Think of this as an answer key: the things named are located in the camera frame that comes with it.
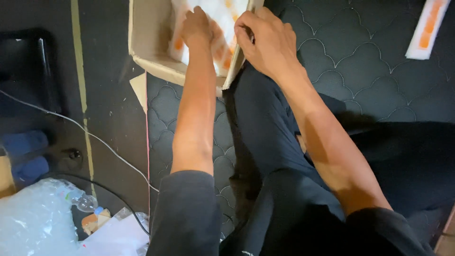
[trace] black mattress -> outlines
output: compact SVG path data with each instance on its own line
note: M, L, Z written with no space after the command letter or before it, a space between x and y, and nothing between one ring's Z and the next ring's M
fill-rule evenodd
M455 122L455 10L447 10L429 60L405 58L425 1L267 0L265 5L297 35L298 57L318 92L374 120ZM172 165L172 138L182 87L147 75L150 181L159 186ZM222 237L233 230L235 198L228 178L236 163L226 106L214 119L214 189L223 213ZM431 238L444 213L410 219Z

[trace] white cable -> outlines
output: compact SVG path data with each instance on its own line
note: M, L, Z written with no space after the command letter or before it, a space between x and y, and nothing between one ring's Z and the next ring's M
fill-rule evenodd
M150 184L150 182L148 181L147 177L146 177L141 171L139 171L138 168L134 167L132 164L130 164L128 161L126 161L123 157L121 157L119 154L117 154L117 152L115 152L115 150L113 150L106 142L104 142L102 139L98 138L97 136L91 134L87 129L85 129L85 128L84 128L82 125L80 125L78 122L76 122L76 121L74 121L73 119L68 118L68 117L66 117L66 116L63 116L63 115L60 115L60 114L51 112L51 111L49 111L49 110L45 110L44 108L41 108L41 107L35 106L35 105L33 105L33 104L30 104L30 103L24 102L24 101L22 101L22 100L19 100L19 99L15 98L15 97L13 97L13 96L11 96L11 95L5 93L5 92L2 91L2 90L0 90L0 92L1 92L2 94L5 94L7 97L9 97L9 98L11 98L11 99L17 101L17 102L20 102L20 103L25 104L25 105L27 105L27 106L30 106L30 107L32 107L32 108L39 109L39 110L41 110L41 111L43 111L43 112L46 112L46 113L48 113L48 114L56 115L56 116L58 116L58 117L64 118L64 119L66 119L66 120L69 120L69 121L75 123L75 124L76 124L77 126L79 126L82 130L84 130L87 134L89 134L89 135L95 137L96 139L98 139L99 141L101 141L104 145L106 145L106 147L108 147L108 148L114 153L115 156L117 156L118 158L120 158L120 160L122 160L123 162L125 162L127 165L129 165L131 168L133 168L135 171L139 172L139 174L142 175L142 177L144 177L144 179L145 179L145 181L147 182L147 184L148 184L149 187L151 187L151 188L152 188L153 190L155 190L156 192L160 192L157 188L155 188L154 186L152 186L152 185Z

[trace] hand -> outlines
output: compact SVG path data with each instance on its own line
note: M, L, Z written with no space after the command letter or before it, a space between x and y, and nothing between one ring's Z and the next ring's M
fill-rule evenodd
M187 12L187 19L183 22L182 39L188 48L210 44L212 41L208 18L201 7L194 7L194 13L190 10Z
M254 44L246 32L246 27L254 34ZM236 21L234 29L246 59L275 82L278 83L278 76L292 65L302 67L297 60L296 36L291 24L283 24L266 7L259 9L256 14L244 12Z

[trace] plastic bottle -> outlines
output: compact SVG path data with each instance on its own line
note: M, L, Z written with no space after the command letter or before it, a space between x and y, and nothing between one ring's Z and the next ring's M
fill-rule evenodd
M92 195L87 195L85 191L80 190L71 182L59 179L56 181L57 196L63 197L72 205L83 212L94 212L96 215L103 211L102 207L98 207L98 201Z

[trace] open cardboard box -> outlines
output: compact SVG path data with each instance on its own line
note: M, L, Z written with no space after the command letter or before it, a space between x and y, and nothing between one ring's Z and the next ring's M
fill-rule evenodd
M247 10L257 10L264 0L248 1ZM166 81L182 85L187 66L167 55L172 37L171 0L130 0L128 50L145 71ZM237 45L226 77L217 77L217 86L228 89L240 71L245 57Z

